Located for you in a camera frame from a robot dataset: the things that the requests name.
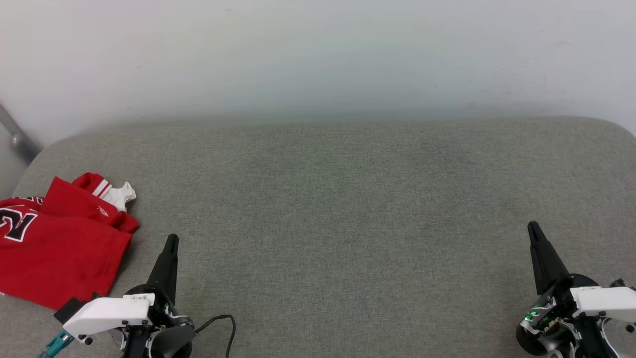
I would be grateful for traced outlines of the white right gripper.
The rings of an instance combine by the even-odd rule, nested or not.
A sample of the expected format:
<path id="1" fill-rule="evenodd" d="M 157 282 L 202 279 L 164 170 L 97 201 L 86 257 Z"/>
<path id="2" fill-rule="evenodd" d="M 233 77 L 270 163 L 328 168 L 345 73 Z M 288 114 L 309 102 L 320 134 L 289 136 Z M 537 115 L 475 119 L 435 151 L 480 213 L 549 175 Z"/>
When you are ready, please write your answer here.
<path id="1" fill-rule="evenodd" d="M 516 341 L 528 354 L 548 358 L 626 358 L 611 343 L 611 320 L 636 332 L 636 291 L 600 287 L 571 274 L 539 223 L 529 222 L 537 301 L 516 327 Z"/>

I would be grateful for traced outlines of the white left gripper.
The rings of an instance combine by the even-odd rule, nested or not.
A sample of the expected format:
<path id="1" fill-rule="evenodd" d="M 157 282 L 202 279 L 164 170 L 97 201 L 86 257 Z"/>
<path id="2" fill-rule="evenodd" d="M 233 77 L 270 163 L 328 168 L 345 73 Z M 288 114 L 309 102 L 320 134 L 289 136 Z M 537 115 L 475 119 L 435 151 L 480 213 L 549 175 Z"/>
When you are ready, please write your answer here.
<path id="1" fill-rule="evenodd" d="M 64 330 L 88 345 L 107 332 L 119 343 L 121 358 L 190 358 L 194 323 L 177 312 L 179 237 L 169 234 L 147 284 L 118 298 L 95 299 L 78 311 Z"/>

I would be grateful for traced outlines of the red Bulls basketball jersey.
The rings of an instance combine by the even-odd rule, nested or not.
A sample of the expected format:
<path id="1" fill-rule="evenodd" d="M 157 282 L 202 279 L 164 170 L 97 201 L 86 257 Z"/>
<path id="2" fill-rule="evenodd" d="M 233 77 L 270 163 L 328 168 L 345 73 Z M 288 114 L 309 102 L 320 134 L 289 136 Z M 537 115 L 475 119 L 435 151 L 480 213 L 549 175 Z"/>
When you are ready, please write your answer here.
<path id="1" fill-rule="evenodd" d="M 139 227 L 127 212 L 134 199 L 129 182 L 89 172 L 54 177 L 43 196 L 0 200 L 0 295 L 51 310 L 108 295 Z"/>

